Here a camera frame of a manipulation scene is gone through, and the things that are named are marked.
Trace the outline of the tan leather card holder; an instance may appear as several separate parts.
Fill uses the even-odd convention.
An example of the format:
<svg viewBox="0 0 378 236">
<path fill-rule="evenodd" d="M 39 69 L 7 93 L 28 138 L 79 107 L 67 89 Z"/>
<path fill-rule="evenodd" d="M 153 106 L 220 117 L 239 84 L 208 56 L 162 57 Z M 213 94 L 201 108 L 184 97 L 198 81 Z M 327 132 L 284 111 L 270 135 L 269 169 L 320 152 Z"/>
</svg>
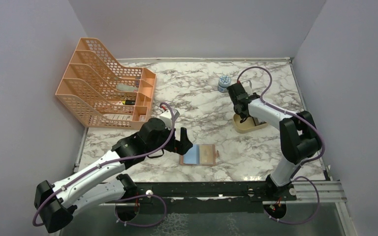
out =
<svg viewBox="0 0 378 236">
<path fill-rule="evenodd" d="M 183 166 L 215 166 L 217 158 L 220 156 L 219 151 L 216 149 L 214 144 L 215 158 L 212 165 L 202 165 L 199 162 L 199 146 L 202 144 L 195 144 L 193 147 L 185 154 L 180 156 L 180 165 Z"/>
</svg>

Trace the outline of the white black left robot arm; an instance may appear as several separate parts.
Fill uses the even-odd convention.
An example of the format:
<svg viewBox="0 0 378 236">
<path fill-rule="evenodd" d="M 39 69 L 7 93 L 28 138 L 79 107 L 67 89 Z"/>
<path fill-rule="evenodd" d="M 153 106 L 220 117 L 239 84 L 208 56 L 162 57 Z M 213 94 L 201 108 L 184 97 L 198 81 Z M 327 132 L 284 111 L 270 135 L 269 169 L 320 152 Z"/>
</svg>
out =
<svg viewBox="0 0 378 236">
<path fill-rule="evenodd" d="M 186 154 L 193 143 L 185 127 L 175 137 L 173 118 L 150 118 L 139 131 L 119 139 L 110 150 L 91 165 L 54 183 L 40 182 L 35 189 L 32 218 L 35 227 L 44 226 L 54 233 L 67 226 L 80 211 L 103 202 L 121 199 L 129 202 L 135 189 L 123 180 L 102 184 L 107 178 L 120 174 L 145 158 L 156 158 L 158 151 Z"/>
</svg>

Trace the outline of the orange plastic file organizer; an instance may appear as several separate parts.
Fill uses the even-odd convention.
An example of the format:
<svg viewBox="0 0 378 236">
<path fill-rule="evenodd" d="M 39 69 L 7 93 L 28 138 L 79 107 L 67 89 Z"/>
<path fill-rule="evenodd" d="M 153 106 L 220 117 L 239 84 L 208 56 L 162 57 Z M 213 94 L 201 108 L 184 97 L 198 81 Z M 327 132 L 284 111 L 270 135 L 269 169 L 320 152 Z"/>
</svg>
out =
<svg viewBox="0 0 378 236">
<path fill-rule="evenodd" d="M 151 117 L 156 82 L 154 72 L 121 65 L 100 40 L 82 37 L 55 95 L 85 127 L 139 129 Z M 135 105 L 115 105 L 123 100 Z M 104 114 L 132 115 L 132 120 Z"/>
</svg>

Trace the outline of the yellow black marker pen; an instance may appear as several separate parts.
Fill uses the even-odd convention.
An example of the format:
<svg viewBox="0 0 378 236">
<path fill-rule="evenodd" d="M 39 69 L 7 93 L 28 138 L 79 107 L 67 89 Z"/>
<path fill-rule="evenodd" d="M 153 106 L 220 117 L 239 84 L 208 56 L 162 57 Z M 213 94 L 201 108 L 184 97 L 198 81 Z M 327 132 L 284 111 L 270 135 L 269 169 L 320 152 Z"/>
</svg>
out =
<svg viewBox="0 0 378 236">
<path fill-rule="evenodd" d="M 115 103 L 115 105 L 135 105 L 135 100 L 123 100 L 123 101 L 118 101 Z"/>
</svg>

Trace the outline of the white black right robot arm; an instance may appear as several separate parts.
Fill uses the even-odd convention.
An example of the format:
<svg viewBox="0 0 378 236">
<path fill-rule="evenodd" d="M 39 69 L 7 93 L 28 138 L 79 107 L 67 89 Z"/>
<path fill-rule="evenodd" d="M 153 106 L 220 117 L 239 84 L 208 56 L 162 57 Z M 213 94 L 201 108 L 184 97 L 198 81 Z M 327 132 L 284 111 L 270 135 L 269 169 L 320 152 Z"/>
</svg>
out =
<svg viewBox="0 0 378 236">
<path fill-rule="evenodd" d="M 291 184 L 291 178 L 298 172 L 304 160 L 313 157 L 323 147 L 312 115 L 307 111 L 294 113 L 265 102 L 256 93 L 249 95 L 241 83 L 227 88 L 234 112 L 242 121 L 257 118 L 280 132 L 282 159 L 275 170 L 266 178 L 265 196 L 276 200 Z"/>
</svg>

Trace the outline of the small blue white jar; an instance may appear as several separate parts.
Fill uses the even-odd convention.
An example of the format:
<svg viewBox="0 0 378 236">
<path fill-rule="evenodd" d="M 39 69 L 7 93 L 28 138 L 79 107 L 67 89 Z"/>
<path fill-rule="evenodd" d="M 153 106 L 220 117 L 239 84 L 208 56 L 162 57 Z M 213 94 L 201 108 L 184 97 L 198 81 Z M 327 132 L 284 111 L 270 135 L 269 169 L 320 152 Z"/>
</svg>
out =
<svg viewBox="0 0 378 236">
<path fill-rule="evenodd" d="M 231 78 L 226 75 L 222 75 L 218 79 L 217 90 L 219 92 L 225 93 L 227 92 L 227 88 L 231 85 Z"/>
</svg>

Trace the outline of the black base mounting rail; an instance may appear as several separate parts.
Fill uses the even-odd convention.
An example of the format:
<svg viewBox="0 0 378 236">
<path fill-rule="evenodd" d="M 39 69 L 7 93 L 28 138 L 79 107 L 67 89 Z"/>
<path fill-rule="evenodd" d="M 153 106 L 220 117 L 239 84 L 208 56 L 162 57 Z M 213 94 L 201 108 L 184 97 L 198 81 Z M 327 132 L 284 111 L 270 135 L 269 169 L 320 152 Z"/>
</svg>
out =
<svg viewBox="0 0 378 236">
<path fill-rule="evenodd" d="M 263 213 L 264 205 L 297 199 L 292 184 L 277 190 L 267 181 L 123 182 L 125 195 L 111 201 L 120 215 Z"/>
</svg>

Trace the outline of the white boxes in organizer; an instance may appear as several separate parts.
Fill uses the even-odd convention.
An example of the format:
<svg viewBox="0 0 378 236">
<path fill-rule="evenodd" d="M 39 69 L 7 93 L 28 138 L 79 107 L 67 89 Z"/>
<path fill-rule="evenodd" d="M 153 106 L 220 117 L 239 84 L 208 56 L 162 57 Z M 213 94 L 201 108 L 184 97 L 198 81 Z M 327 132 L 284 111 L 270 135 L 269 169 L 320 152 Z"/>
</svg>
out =
<svg viewBox="0 0 378 236">
<path fill-rule="evenodd" d="M 104 114 L 104 116 L 111 120 L 132 120 L 132 115 L 125 114 Z"/>
</svg>

